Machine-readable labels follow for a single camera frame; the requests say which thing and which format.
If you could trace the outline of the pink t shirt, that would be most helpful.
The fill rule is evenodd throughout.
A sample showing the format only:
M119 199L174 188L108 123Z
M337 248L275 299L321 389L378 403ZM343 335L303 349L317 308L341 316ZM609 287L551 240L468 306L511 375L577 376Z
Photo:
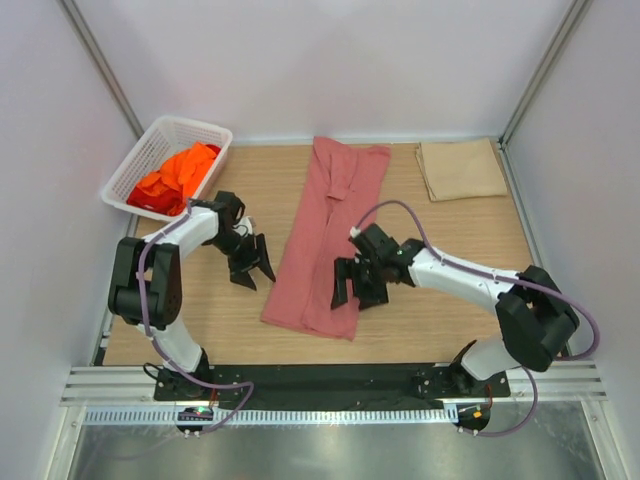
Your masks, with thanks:
M379 201L391 160L386 146L352 147L316 137L306 182L276 282L260 316L266 324L353 340L358 301L333 310L334 261L354 255L350 230Z

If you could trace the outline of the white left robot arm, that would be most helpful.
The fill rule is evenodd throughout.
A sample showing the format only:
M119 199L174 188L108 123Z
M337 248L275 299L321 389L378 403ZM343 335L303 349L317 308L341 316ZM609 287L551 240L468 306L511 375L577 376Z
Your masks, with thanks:
M111 313L145 335L164 369L178 376L177 388L191 400L218 387L204 348L182 318L182 262L201 246L213 246L226 257L233 284L254 290L254 269L276 279L266 238L255 232L244 207L198 201L158 231L119 241L107 301Z

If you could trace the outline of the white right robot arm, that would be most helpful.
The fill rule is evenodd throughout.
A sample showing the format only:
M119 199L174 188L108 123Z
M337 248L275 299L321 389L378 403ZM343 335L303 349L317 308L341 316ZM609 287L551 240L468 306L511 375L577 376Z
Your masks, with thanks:
M546 371L579 325L545 270L491 269L447 257L415 239L384 253L336 258L331 307L342 307L350 297L361 310L386 304L390 283L437 290L496 316L498 334L471 341L448 367L446 388L464 396L480 394L491 377L507 370Z

